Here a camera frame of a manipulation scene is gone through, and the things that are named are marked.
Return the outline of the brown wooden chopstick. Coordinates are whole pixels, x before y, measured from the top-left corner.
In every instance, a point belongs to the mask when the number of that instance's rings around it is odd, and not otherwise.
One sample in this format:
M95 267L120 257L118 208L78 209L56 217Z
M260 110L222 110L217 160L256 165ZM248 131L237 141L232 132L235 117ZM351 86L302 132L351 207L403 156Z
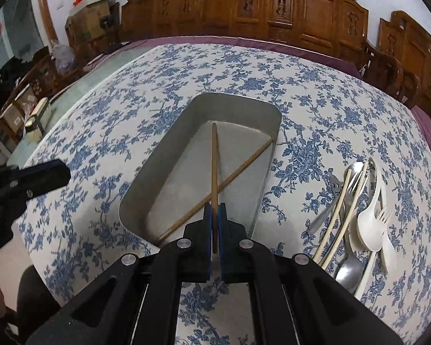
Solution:
M166 238L168 238L173 232L175 232L178 228L183 226L187 221L189 221L193 215L198 213L200 209L204 207L207 202L212 203L212 200L218 202L218 194L225 189L232 181L234 181L239 175L241 175L253 162L258 159L271 144L273 143L274 138L271 137L267 140L262 146L260 146L250 157L248 157L234 172L232 172L226 179L224 179L221 183L218 183L217 175L212 175L211 178L215 179L215 187L211 190L209 194L206 195L200 202L198 202L193 208L191 208L185 215L182 216L178 221L175 221L164 233L162 233L159 237L157 237L156 242L161 243Z
M217 212L218 212L218 133L215 122L211 124L211 232L212 252L218 252Z

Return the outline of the cream chopstick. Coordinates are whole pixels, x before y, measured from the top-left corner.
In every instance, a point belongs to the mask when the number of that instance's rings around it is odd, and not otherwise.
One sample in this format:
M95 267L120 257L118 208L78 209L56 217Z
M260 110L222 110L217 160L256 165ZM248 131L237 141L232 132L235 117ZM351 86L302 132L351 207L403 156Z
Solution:
M325 248L325 246L326 246L326 244L327 244L327 242L328 242L328 240L330 238L330 234L332 233L332 229L334 228L336 219L338 217L338 212L339 212L339 210L340 210L340 208L341 208L341 206L343 204L343 200L345 198L345 194L347 193L347 189L349 187L349 183L351 181L352 174L353 174L353 170L351 168L348 168L347 172L346 172L346 176L345 176L345 180L344 180L344 183L343 183L342 190L340 192L340 195L338 197L337 203L334 206L334 210L332 212L332 217L331 217L331 219L329 221L329 224L328 224L328 227L326 229L326 232L325 232L325 234L324 234L324 236L323 236L323 238L322 238L322 240L321 240L321 242L320 242L320 244L318 246L318 249L317 249L317 251L316 251L316 253L314 255L314 258L313 258L313 260L315 262L317 262L317 263L320 263L320 261L322 260L323 250L324 250L324 248Z
M347 208L346 217L345 217L345 219L342 223L342 226L341 226L341 228L340 228L340 230L336 236L336 239L334 240L334 243L332 244L332 247L328 251L327 256L325 257L324 261L321 264L321 267L324 270L327 269L328 265L333 260L334 255L336 254L338 247L339 247L340 243L342 242L342 239L344 238L344 236L347 232L350 221L353 218L353 213L354 213L354 210L356 209L356 205L357 205L358 199L360 197L360 193L363 191L363 187L366 184L366 177L367 177L366 173L367 173L368 165L369 165L368 161L366 161L363 164L363 169L361 171L360 178L357 182L357 186L354 189L353 194L350 197L352 199L352 201L349 204L349 207Z

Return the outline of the steel smiley-handle spoon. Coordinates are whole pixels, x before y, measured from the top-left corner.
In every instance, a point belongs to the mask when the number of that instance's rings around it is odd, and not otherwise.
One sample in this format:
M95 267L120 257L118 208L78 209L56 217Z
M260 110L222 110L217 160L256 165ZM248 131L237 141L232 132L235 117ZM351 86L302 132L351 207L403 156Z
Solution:
M354 254L349 237L349 227L344 234L344 249L345 257L339 265L335 279L349 293L354 294L363 277L364 264Z

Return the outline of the white plastic ladle spoon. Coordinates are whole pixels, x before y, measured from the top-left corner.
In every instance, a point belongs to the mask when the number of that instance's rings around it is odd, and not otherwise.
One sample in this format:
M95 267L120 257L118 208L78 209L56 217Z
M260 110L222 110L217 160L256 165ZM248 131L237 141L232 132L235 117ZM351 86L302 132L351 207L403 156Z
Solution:
M366 249L370 252L367 265L363 271L363 276L353 294L358 300L362 298L369 277L374 268L377 253L382 248L381 221L379 221L375 215L375 208L382 189L382 172L375 158L371 158L370 161L375 170L375 190L371 202L357 217L357 232L359 238Z

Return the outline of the small steel spoon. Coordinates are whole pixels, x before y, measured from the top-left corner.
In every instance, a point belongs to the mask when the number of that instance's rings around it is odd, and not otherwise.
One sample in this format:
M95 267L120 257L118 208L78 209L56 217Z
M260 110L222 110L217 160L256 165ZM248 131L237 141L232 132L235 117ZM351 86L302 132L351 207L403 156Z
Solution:
M362 175L363 165L363 162L355 162L349 166L347 170L349 172L349 180L347 181L347 183L343 184L344 202L350 202L355 197Z

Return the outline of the white plastic fork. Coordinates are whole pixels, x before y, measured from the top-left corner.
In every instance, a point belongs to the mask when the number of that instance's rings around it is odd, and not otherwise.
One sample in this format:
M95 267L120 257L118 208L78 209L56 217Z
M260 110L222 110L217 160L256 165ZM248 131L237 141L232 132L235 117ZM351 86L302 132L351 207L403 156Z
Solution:
M396 250L388 236L388 222L391 212L387 208L380 210L378 219L383 225L383 241L381 248L382 265L387 274L393 274L396 269Z

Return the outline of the steel fork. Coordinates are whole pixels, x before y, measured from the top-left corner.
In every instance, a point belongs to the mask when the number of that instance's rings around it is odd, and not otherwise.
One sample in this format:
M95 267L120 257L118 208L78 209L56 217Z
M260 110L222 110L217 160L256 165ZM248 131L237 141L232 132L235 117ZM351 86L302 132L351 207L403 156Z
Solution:
M335 209L339 195L343 189L343 183L333 175L330 178L330 186L334 193L334 200L311 222L307 228L308 234L314 234L322 226L329 214Z

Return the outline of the cream box on table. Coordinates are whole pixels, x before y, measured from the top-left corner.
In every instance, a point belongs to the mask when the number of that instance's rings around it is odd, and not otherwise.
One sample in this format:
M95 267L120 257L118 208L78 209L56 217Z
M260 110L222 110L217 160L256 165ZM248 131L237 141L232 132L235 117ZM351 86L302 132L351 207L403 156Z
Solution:
M24 130L28 140L37 143L44 137L51 115L51 103L47 97L44 97L25 120Z

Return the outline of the blue floral tablecloth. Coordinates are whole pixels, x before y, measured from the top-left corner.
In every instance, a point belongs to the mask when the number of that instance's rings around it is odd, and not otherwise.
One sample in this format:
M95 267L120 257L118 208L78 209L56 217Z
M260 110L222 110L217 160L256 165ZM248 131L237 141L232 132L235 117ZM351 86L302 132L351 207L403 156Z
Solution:
M381 176L395 249L360 298L404 341L431 323L431 149L410 109L365 82L289 55L229 45L160 45L108 76L52 127L30 164L62 160L69 184L29 203L19 231L65 304L120 256L157 237L261 146L220 194L228 217L273 253L325 256L339 230L307 228L332 201L331 177L368 162Z

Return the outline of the small wooden chair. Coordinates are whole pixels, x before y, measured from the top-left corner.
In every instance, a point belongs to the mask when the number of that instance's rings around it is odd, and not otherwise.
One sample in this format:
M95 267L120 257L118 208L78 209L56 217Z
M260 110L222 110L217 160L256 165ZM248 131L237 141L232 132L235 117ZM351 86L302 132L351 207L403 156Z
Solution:
M61 85L55 60L48 47L28 62L13 57L0 69L0 132L15 142L23 135L25 117L44 97L52 97Z

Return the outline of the metal rectangular tray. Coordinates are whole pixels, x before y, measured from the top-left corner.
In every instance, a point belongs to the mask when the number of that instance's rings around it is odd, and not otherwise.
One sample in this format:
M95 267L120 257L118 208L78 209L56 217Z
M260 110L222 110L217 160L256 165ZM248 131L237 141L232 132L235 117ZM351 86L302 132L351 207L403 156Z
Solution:
M132 234L161 246L181 237L178 228L156 239L211 192L211 124L218 133L218 183L271 137L273 143L220 194L231 221L252 234L282 122L265 101L224 93L196 96L177 117L143 164L120 201L119 219Z

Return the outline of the plastic bag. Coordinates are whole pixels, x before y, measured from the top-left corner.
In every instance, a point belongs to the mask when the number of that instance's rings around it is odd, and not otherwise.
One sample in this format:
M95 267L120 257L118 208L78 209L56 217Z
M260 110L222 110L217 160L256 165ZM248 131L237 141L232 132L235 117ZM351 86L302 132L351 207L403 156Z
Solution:
M72 47L57 44L53 47L52 55L56 70L60 75L66 75L73 69L76 58Z

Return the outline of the stacked cardboard boxes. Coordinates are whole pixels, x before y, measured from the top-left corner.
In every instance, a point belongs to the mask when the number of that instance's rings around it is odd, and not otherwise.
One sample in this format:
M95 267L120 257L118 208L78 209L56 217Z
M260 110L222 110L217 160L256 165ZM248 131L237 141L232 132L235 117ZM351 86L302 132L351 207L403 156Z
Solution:
M112 15L114 28L104 31L99 26L99 19ZM119 4L116 0L74 0L73 8L65 23L68 43L76 48L81 44L97 39L119 25Z

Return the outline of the black small fan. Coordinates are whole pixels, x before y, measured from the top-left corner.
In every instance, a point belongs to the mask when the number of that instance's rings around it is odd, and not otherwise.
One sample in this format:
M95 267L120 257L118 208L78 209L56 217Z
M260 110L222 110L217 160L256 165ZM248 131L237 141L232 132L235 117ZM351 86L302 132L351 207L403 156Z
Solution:
M106 15L99 19L99 26L102 30L108 31L115 26L115 20L112 15Z

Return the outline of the carved wooden sofa bench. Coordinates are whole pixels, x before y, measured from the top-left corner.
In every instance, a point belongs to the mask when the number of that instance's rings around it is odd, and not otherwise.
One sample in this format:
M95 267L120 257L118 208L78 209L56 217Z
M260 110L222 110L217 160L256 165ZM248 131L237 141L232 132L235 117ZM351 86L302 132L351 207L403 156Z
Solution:
M403 69L367 41L368 11L357 0L127 0L127 40L211 35L300 47L354 64L363 79L398 92Z

